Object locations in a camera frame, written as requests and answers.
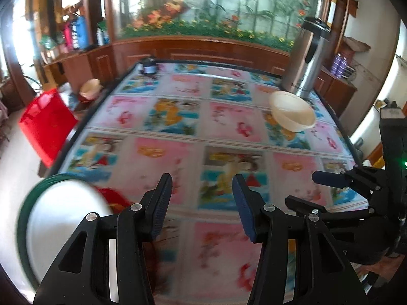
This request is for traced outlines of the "red scalloped plate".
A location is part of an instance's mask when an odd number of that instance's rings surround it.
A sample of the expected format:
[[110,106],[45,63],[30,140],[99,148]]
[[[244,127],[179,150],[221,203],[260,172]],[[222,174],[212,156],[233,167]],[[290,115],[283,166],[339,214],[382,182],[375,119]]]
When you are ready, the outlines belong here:
[[108,206],[115,214],[121,213],[131,205],[131,203],[125,197],[123,197],[121,193],[114,189],[97,187],[97,190],[104,197],[108,203]]

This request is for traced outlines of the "cream plastic bowl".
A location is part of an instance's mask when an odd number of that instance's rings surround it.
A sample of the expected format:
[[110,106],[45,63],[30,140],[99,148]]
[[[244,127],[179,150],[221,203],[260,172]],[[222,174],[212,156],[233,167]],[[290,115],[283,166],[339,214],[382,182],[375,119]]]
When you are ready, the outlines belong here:
[[284,129],[295,133],[315,126],[313,108],[302,98],[287,91],[274,91],[269,96],[272,117]]

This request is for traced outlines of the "white round plate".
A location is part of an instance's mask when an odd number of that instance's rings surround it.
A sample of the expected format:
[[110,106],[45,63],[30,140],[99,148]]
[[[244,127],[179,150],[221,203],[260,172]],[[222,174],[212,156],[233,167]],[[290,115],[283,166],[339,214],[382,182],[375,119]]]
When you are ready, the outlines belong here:
[[101,193],[85,181],[69,178],[39,191],[25,232],[28,262],[38,283],[82,219],[92,212],[101,217],[112,214]]

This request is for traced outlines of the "green plastic basin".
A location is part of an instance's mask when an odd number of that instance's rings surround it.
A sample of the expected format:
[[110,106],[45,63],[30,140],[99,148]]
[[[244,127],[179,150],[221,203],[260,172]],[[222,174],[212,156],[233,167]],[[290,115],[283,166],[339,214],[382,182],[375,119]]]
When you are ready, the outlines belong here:
[[55,174],[49,176],[48,178],[43,179],[42,181],[38,182],[35,186],[33,186],[33,188],[29,191],[19,210],[16,227],[17,250],[20,263],[23,268],[23,272],[25,273],[25,276],[27,277],[29,283],[35,290],[37,290],[39,287],[39,280],[35,276],[35,273],[32,269],[32,265],[28,257],[26,241],[27,224],[29,221],[30,213],[33,207],[35,206],[35,203],[39,199],[40,195],[50,186],[65,180],[79,180],[85,182],[84,178],[71,176],[69,174]]

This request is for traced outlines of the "purple spray cans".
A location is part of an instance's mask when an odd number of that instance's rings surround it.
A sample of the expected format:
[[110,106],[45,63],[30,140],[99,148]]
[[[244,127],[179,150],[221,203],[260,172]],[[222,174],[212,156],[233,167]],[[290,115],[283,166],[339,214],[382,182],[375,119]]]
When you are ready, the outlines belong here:
[[332,62],[330,73],[336,78],[340,79],[344,74],[346,66],[347,58],[338,53]]

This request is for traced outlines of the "colourful fruit print tablecloth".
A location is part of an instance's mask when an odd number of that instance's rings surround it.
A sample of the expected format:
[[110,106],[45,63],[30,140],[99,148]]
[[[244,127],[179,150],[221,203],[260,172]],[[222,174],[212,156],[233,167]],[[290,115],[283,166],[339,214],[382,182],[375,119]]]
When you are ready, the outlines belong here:
[[264,201],[286,209],[293,195],[331,211],[366,208],[350,189],[316,185],[317,170],[339,173],[353,155],[320,97],[317,121],[292,132],[271,114],[279,79],[245,70],[162,63],[153,78],[132,72],[85,124],[60,172],[115,190],[127,203],[173,180],[166,221],[148,246],[157,304],[245,304],[261,247],[239,221],[232,178],[241,174]]

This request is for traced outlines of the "stainless steel thermos jug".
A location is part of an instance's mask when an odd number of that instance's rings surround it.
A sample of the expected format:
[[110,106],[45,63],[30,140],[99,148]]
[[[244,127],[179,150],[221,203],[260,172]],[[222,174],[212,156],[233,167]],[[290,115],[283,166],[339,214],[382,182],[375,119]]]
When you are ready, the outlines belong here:
[[306,17],[295,39],[280,87],[307,99],[314,87],[330,39],[330,28],[320,18]]

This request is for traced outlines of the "red paper bag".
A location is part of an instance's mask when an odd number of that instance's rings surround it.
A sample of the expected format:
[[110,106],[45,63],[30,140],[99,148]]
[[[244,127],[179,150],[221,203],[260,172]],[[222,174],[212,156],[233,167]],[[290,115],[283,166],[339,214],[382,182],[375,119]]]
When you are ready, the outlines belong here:
[[42,163],[51,167],[77,123],[57,89],[52,89],[33,99],[19,127]]

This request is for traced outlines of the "beige bowl on stool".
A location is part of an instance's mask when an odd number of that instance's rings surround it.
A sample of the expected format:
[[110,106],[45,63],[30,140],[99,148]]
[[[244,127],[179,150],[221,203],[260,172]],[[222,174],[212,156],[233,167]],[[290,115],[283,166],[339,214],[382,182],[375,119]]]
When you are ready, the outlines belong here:
[[90,79],[86,81],[79,90],[79,100],[81,102],[90,102],[96,100],[103,86],[99,79]]

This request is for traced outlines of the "small black jar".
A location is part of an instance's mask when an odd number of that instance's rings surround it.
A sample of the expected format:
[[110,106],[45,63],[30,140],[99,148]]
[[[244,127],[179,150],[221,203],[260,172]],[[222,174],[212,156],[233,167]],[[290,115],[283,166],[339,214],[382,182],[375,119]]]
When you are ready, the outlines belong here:
[[154,56],[143,58],[140,61],[139,73],[146,76],[153,76],[157,73],[158,66]]

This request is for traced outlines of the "blue water bottle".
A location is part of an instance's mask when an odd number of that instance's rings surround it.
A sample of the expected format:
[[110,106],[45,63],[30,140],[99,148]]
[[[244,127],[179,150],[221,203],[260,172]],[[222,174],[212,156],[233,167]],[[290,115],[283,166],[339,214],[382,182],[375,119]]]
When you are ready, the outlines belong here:
[[76,50],[85,50],[89,46],[84,16],[78,17],[72,23],[72,44]]

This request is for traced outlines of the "wooden cabinet with mural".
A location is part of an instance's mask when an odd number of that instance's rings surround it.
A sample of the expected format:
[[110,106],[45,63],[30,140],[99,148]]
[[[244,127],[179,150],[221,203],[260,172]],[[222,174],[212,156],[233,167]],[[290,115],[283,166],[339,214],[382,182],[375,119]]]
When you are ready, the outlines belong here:
[[[25,0],[35,70],[45,88],[107,83],[137,61],[229,63],[284,71],[306,17],[328,23],[328,56],[339,51],[354,0]],[[68,51],[63,27],[84,16],[89,46]]]

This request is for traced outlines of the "pink bottle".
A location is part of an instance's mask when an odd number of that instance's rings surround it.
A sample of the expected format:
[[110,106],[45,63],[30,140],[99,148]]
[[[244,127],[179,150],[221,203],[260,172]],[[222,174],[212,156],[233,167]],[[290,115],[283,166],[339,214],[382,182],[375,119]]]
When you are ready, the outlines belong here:
[[66,45],[67,50],[72,51],[73,50],[72,29],[69,24],[64,25],[63,36],[65,39],[65,45]]

